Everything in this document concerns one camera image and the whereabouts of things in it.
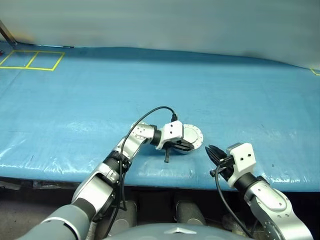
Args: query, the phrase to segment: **white wall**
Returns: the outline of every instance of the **white wall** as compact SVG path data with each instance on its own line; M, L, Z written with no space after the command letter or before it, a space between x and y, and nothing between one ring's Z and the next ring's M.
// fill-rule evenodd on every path
M138 47L320 69L319 0L0 0L17 41Z

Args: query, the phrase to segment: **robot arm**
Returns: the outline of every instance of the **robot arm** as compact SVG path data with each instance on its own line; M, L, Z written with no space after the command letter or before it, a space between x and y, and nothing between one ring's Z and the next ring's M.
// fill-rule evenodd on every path
M178 120L165 124L161 129L144 122L138 123L131 134L122 138L105 160L78 186L71 204L57 209L20 239L84 240L91 222L101 219L115 200L121 172L129 169L140 147L152 144L157 150L170 147L184 152L192 151L202 144L203 137L200 130L192 126L193 130L201 133L195 140L188 130L190 126Z
M253 173L256 164L250 143L237 143L227 149L227 154L216 146L209 145L206 151L231 188L243 193L253 215L265 228L268 239L312 240L306 225L295 215L290 200L279 190L272 188L261 176Z

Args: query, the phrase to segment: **yellow tape line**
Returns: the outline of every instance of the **yellow tape line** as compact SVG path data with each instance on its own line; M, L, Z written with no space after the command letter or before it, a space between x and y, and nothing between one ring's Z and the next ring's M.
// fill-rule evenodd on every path
M310 70L311 70L311 72L312 72L314 75L316 75L316 76L320 76L320 73L316 73L316 71L315 71L315 70L313 70L312 68L310 68Z
M27 63L26 66L1 66L13 53L15 52L23 52L23 53L35 53L34 56L30 59L30 61ZM44 67L29 67L31 63L36 59L37 55L39 53L47 53L47 54L61 54L59 59L54 64L53 68L44 68ZM64 57L66 53L62 51L35 51L35 50L12 50L8 56L6 56L1 62L0 62L0 69L30 69L30 70L42 70L42 71L54 71L62 58Z

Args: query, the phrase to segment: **blue table surface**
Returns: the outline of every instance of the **blue table surface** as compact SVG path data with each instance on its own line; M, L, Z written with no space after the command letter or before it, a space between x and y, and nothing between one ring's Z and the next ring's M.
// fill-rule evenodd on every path
M254 173L281 191L320 191L320 76L270 60L136 48L56 48L54 71L0 69L0 176L82 181L104 160L131 124L154 107L171 106L204 135L188 155L146 145L125 183L215 189L215 166L204 146L252 143ZM0 42L4 55L7 43ZM5 66L26 65L13 54ZM47 68L57 55L39 54L31 67ZM146 122L171 119L161 110ZM221 186L227 189L225 181Z

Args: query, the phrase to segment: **black cable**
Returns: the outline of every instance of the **black cable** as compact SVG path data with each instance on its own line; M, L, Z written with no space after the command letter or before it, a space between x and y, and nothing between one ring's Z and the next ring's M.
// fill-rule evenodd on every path
M242 230L248 235L249 238L253 239L252 234L248 231L246 226L239 220L239 218L236 216L236 214L232 211L232 209L229 207L227 201L225 200L224 195L222 194L221 187L219 184L219 169L220 169L220 165L218 165L215 169L214 178L215 178L216 189L218 190L220 198L221 198L223 204L225 205L226 209L228 210L228 212L231 214L231 216L234 218L234 220L239 224L239 226L242 228Z
M168 109L168 110L170 110L170 111L172 112L171 122L178 120L177 114L175 113L175 111L174 111L172 108L170 108L170 107L168 107L168 106L158 106L158 107L152 109L151 111L147 112L147 113L146 113L145 115L143 115L142 117L140 117L140 118L138 119L138 121L136 121L135 124L131 127L131 129L130 129L130 131L127 133L127 135L125 136L125 138L124 138L124 140L123 140L123 142L122 142L122 145L121 145L120 160L119 160L119 176L120 176L120 178L119 178L119 199L118 199L118 201L117 201L115 210L114 210L113 215L112 215L112 217L111 217L111 221L110 221L110 223L109 223L108 229L106 230L106 233L105 233L104 236L103 236L103 239L105 239L105 238L108 236L108 234L109 234L109 232L110 232L110 230L111 230L111 228L112 228L112 225L113 225L114 222L115 222L116 216L117 216L118 211L119 211L119 209L120 209L120 203L121 203L121 199L122 199L121 196L124 194L124 181L125 181L125 176L126 176L126 172L127 172L127 171L125 171L125 172L123 173L123 169L122 169L122 167L123 167L122 156L123 156L123 153L124 153L125 143L126 143L127 139L129 138L131 132L135 129L135 127L136 127L143 119L145 119L147 116L149 116L150 114L152 114L153 112L155 112L155 111L157 111L157 110L159 110L159 109ZM122 202L123 202L123 206L124 206L123 209L126 209L126 208L125 208L125 207L126 207L125 201L122 201Z
M251 234L254 235L255 233L255 230L257 228L257 225L258 225L258 219L255 220L253 226L252 226L252 229L251 229Z

